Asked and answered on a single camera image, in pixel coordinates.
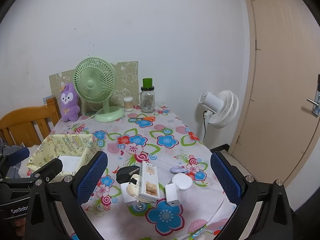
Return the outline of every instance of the gray cloth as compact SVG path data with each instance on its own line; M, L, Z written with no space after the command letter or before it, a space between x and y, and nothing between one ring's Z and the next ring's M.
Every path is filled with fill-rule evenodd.
M15 153L21 149L22 149L22 147L17 146L17 145L13 145L13 146L8 145L6 142L4 142L2 140L2 138L0 138L0 155L12 154L12 153ZM10 167L6 177L11 178L11 179L12 178L20 178L20 175L18 174L20 166L21 166L21 163L18 163L14 167Z

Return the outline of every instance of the green fan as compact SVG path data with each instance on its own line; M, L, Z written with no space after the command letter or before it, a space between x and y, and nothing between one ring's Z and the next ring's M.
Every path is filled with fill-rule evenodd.
M106 61L95 57L83 60L76 68L73 83L81 98L91 103L103 103L95 120L111 122L124 115L119 106L109 106L109 97L116 88L116 74Z

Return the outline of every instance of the fan base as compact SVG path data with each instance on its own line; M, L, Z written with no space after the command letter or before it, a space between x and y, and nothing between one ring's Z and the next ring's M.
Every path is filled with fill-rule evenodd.
M99 113L95 115L95 120L98 122L112 122L124 115L124 110L119 106L110 106L110 111L107 113Z

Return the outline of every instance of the floral tablecloth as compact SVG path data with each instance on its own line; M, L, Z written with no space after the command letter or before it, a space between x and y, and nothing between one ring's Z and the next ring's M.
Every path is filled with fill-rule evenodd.
M210 167L209 149L165 104L159 104L153 114L143 114L136 107L109 123L89 119L92 114L81 116L74 123L60 120L52 133L93 134L100 149L107 153L108 167L89 201L82 205L105 239L194 239L200 234L211 234L212 238L217 235L236 206L229 202ZM161 199L143 204L142 209L127 207L116 172L143 160L157 166ZM166 203L164 194L173 166L186 167L193 180L190 189L179 192L182 205L175 207ZM78 239L68 221L63 220L72 239Z

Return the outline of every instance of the black cable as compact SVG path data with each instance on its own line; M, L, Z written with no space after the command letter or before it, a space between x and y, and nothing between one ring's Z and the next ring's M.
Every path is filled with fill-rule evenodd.
M205 137L205 120L204 120L204 113L206 113L207 111L204 111L203 112L203 124L204 124L204 136L203 136L203 139L204 139L204 137Z

